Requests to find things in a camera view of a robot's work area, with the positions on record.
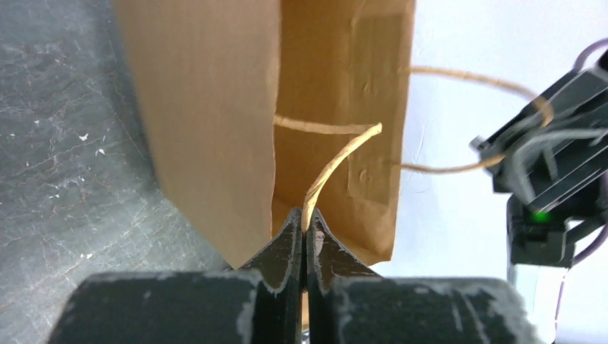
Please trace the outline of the brown paper bag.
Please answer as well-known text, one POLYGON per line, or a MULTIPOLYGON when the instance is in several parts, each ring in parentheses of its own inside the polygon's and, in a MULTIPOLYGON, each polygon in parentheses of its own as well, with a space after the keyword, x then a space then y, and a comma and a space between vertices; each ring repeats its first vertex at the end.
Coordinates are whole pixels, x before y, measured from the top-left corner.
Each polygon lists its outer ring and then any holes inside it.
POLYGON ((165 196, 242 266, 293 207, 366 265, 394 250, 413 1, 115 1, 165 196))

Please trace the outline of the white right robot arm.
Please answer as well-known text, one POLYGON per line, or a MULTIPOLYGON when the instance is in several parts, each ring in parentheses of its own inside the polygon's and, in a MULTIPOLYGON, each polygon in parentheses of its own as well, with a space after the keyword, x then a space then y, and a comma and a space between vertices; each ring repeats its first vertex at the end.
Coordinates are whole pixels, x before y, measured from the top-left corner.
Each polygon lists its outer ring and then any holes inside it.
POLYGON ((508 194, 508 281, 526 301, 541 343, 554 343, 569 271, 607 241, 607 55, 585 65, 602 39, 542 94, 554 109, 545 121, 534 104, 488 139, 472 141, 493 190, 508 194))

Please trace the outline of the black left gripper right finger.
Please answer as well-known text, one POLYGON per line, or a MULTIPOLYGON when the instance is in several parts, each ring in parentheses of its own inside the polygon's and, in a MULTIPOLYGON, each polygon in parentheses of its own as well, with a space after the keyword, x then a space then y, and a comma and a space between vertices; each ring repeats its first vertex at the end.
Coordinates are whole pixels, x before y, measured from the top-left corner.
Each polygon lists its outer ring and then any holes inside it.
POLYGON ((538 343, 504 280, 382 277, 314 211, 305 235, 312 343, 538 343))

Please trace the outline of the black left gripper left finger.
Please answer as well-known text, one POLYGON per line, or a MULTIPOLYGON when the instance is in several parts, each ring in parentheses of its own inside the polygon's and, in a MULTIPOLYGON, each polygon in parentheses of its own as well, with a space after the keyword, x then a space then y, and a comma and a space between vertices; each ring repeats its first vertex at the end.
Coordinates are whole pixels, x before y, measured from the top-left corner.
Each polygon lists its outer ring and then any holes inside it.
POLYGON ((239 269, 106 272, 70 295, 50 343, 299 343, 302 211, 239 269))

